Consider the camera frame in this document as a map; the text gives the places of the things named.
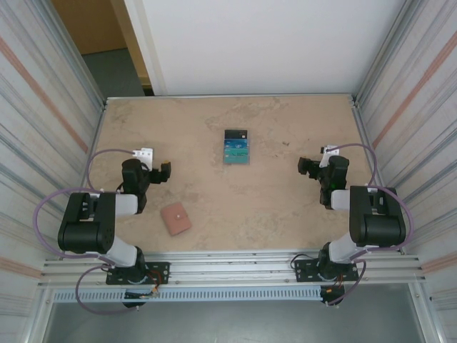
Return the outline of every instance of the wooden door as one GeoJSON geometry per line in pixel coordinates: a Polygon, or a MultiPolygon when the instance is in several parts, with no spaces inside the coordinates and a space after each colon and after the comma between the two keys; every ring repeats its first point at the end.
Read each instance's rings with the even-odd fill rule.
{"type": "Polygon", "coordinates": [[[126,48],[110,0],[52,0],[79,52],[126,48]]]}

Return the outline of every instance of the corrugated metal wall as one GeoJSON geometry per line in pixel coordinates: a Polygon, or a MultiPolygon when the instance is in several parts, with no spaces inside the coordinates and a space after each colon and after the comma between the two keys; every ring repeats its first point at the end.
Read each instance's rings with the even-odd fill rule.
{"type": "MultiPolygon", "coordinates": [[[[49,255],[35,205],[80,185],[103,103],[47,1],[0,2],[0,342],[17,342],[49,255]]],[[[56,239],[66,197],[40,217],[56,239]]]]}
{"type": "Polygon", "coordinates": [[[457,1],[420,1],[361,118],[386,185],[416,220],[418,254],[448,339],[457,342],[457,1]]]}

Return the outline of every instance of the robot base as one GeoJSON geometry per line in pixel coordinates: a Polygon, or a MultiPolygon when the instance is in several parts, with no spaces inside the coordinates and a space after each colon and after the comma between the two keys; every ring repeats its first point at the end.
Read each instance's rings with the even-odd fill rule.
{"type": "Polygon", "coordinates": [[[146,276],[138,282],[129,281],[129,268],[114,268],[110,269],[106,275],[106,284],[168,284],[170,275],[169,262],[146,262],[146,276]],[[150,273],[153,279],[148,275],[148,271],[154,270],[150,273]],[[158,280],[157,273],[160,273],[161,280],[158,280]]]}
{"type": "Polygon", "coordinates": [[[318,259],[303,259],[295,261],[295,276],[297,282],[336,282],[339,275],[343,276],[344,281],[357,281],[358,271],[354,270],[354,264],[336,264],[334,274],[322,275],[318,266],[318,259]]]}

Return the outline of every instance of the gray floor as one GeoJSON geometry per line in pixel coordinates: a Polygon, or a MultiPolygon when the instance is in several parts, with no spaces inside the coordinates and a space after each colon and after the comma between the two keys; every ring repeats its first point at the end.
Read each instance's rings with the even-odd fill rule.
{"type": "Polygon", "coordinates": [[[182,302],[146,304],[140,312],[96,316],[77,304],[57,304],[44,341],[424,342],[419,330],[408,286],[383,285],[360,286],[339,309],[320,302],[182,302]]]}
{"type": "Polygon", "coordinates": [[[144,96],[128,49],[83,55],[83,59],[105,97],[144,96]]]}

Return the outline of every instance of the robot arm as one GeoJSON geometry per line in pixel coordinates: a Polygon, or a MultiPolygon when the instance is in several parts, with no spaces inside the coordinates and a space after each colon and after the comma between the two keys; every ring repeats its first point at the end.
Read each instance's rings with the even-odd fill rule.
{"type": "MultiPolygon", "coordinates": [[[[325,208],[349,212],[349,231],[340,239],[326,243],[317,259],[295,261],[297,282],[330,282],[339,277],[341,281],[356,281],[359,276],[352,262],[354,255],[371,247],[396,246],[406,238],[399,203],[375,188],[352,186],[345,189],[349,160],[338,156],[338,151],[326,151],[332,148],[322,148],[321,161],[300,158],[298,172],[319,181],[320,203],[325,208]]],[[[388,190],[396,194],[395,189],[388,190]]]]}
{"type": "Polygon", "coordinates": [[[60,249],[98,254],[116,267],[120,279],[141,281],[146,273],[143,252],[116,236],[116,217],[142,213],[149,185],[166,182],[170,175],[170,162],[163,163],[159,171],[150,170],[140,159],[128,159],[122,164],[122,193],[71,194],[59,230],[60,249]]]}

